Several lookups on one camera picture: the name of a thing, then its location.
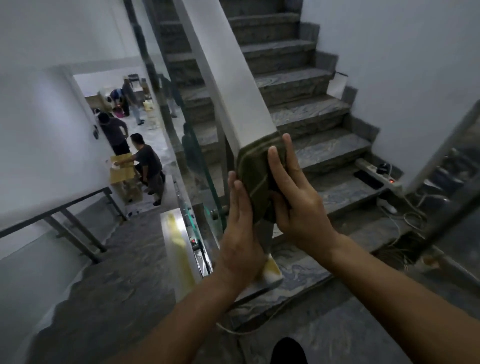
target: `finger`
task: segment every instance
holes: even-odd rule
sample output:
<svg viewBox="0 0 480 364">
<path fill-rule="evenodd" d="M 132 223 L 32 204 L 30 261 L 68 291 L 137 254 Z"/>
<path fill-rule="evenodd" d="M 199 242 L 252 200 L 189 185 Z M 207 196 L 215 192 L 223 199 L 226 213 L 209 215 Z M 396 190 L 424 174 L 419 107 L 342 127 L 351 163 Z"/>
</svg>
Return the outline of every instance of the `finger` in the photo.
<svg viewBox="0 0 480 364">
<path fill-rule="evenodd" d="M 253 212 L 252 204 L 250 202 L 250 197 L 248 196 L 247 190 L 243 186 L 243 183 L 239 180 L 235 181 L 235 190 L 238 195 L 238 204 L 239 204 L 239 222 L 245 225 L 252 225 L 253 221 Z"/>
<path fill-rule="evenodd" d="M 230 189 L 230 209 L 228 211 L 228 222 L 238 221 L 239 219 L 239 199 L 234 185 L 236 179 L 237 175 L 235 172 L 228 172 L 228 186 Z"/>
<path fill-rule="evenodd" d="M 278 192 L 271 194 L 273 207 L 275 209 L 276 225 L 280 231 L 284 231 L 288 227 L 288 208 L 285 200 Z"/>
<path fill-rule="evenodd" d="M 293 143 L 290 134 L 283 134 L 282 139 L 285 143 L 285 149 L 287 150 L 288 174 L 298 187 L 303 188 L 305 186 L 308 186 L 309 182 L 300 168 L 299 160 L 297 159 L 297 156 L 295 155 L 295 150 L 293 149 Z"/>
<path fill-rule="evenodd" d="M 275 182 L 279 187 L 280 191 L 285 195 L 290 204 L 293 206 L 297 200 L 299 193 L 299 188 L 295 182 L 288 175 L 285 168 L 283 168 L 282 163 L 280 162 L 280 157 L 278 156 L 278 151 L 276 147 L 271 146 L 268 149 L 268 165 L 272 171 Z"/>
</svg>

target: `black object on step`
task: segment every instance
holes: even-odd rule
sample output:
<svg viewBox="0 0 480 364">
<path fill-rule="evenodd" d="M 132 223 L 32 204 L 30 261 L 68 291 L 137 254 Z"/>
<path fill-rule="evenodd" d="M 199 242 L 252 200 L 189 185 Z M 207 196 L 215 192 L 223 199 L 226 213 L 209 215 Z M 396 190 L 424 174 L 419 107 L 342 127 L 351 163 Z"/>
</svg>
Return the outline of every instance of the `black object on step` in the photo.
<svg viewBox="0 0 480 364">
<path fill-rule="evenodd" d="M 270 364 L 308 364 L 305 352 L 292 338 L 283 338 L 275 344 Z"/>
<path fill-rule="evenodd" d="M 369 185 L 374 190 L 379 190 L 380 188 L 382 188 L 384 186 L 383 183 L 381 183 L 379 180 L 376 180 L 375 178 L 373 178 L 371 175 L 369 175 L 364 170 L 358 170 L 353 175 L 355 177 L 357 177 L 363 183 Z"/>
</svg>

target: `black hair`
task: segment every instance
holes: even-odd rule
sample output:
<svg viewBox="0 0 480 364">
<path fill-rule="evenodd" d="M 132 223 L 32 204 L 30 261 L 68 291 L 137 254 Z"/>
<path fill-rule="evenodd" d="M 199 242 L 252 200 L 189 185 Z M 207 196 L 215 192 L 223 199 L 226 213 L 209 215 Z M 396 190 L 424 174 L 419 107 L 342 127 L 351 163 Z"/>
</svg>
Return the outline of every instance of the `black hair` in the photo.
<svg viewBox="0 0 480 364">
<path fill-rule="evenodd" d="M 132 139 L 132 142 L 136 144 L 145 144 L 144 137 L 142 137 L 141 134 L 135 133 L 130 135 L 130 138 Z"/>
<path fill-rule="evenodd" d="M 97 117 L 100 124 L 107 124 L 110 121 L 110 117 L 106 112 L 99 113 Z"/>
</svg>

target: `right hand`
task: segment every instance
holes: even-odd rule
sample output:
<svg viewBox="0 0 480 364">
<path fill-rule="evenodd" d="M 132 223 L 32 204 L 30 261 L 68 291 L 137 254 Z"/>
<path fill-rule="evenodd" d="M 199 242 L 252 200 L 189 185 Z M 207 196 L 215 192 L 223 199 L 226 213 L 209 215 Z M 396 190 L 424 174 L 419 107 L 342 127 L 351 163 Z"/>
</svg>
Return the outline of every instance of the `right hand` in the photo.
<svg viewBox="0 0 480 364">
<path fill-rule="evenodd" d="M 332 227 L 322 198 L 303 174 L 290 135 L 283 134 L 282 138 L 287 149 L 288 173 L 274 146 L 268 149 L 268 164 L 280 191 L 290 203 L 291 210 L 288 210 L 284 197 L 273 192 L 276 224 L 298 248 L 322 264 L 338 246 L 340 234 Z"/>
</svg>

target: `left hand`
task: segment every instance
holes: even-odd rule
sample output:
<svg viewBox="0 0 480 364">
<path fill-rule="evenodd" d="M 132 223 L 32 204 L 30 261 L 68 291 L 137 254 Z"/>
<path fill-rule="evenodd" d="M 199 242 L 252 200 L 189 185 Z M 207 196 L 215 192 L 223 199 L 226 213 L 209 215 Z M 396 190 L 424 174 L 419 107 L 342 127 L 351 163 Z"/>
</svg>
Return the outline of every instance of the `left hand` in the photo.
<svg viewBox="0 0 480 364">
<path fill-rule="evenodd" d="M 235 172 L 228 174 L 230 212 L 214 273 L 240 294 L 264 267 L 267 257 L 253 232 L 250 198 Z"/>
</svg>

